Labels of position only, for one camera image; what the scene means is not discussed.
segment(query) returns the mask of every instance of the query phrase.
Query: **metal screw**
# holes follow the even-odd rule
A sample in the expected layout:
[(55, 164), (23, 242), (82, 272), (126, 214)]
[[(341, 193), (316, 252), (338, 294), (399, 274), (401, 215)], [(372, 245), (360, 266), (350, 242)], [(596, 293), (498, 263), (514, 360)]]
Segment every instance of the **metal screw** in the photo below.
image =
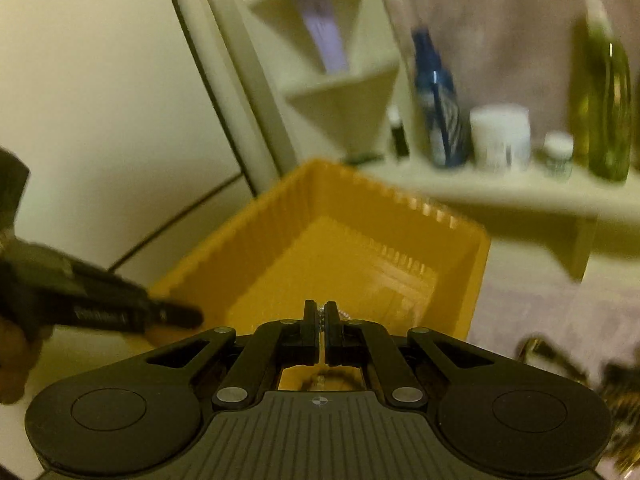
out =
[(418, 388), (413, 388), (412, 386), (396, 388), (393, 390), (391, 395), (398, 402), (418, 402), (423, 397), (422, 392)]
[(241, 402), (245, 400), (249, 394), (244, 388), (238, 388), (237, 386), (228, 386), (222, 388), (216, 396), (218, 400), (222, 402)]

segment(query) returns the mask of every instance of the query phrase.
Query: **hand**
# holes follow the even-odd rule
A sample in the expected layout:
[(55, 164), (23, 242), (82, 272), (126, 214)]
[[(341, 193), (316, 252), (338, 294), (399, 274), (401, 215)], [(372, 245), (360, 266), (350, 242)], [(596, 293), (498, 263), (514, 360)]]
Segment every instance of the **hand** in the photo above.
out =
[(43, 340), (51, 335), (51, 327), (40, 331), (29, 343), (16, 324), (0, 317), (0, 403), (13, 404), (24, 395), (29, 371), (40, 355)]

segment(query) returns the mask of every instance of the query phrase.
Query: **green glass bottle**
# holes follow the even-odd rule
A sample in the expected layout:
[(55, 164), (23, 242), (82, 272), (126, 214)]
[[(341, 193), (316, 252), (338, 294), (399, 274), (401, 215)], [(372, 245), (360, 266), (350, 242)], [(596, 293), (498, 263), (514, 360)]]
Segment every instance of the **green glass bottle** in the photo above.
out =
[(629, 62), (613, 35), (602, 0), (586, 3), (589, 170), (606, 180), (623, 182), (632, 142)]

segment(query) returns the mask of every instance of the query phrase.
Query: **blue spray bottle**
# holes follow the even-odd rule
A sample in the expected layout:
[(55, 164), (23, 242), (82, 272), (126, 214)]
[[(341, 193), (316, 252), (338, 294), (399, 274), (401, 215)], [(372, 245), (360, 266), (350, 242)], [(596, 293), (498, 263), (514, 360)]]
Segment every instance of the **blue spray bottle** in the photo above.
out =
[(431, 160), (440, 168), (464, 164), (470, 152), (466, 116), (456, 99), (449, 71), (431, 42), (426, 28), (414, 30), (415, 88), (424, 111), (431, 145)]

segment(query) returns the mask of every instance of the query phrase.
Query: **purple item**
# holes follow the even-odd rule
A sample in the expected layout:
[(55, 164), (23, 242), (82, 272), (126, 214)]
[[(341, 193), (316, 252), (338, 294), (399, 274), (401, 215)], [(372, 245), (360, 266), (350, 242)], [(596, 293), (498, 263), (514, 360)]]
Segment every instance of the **purple item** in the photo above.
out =
[(295, 0), (327, 73), (349, 69), (331, 0)]

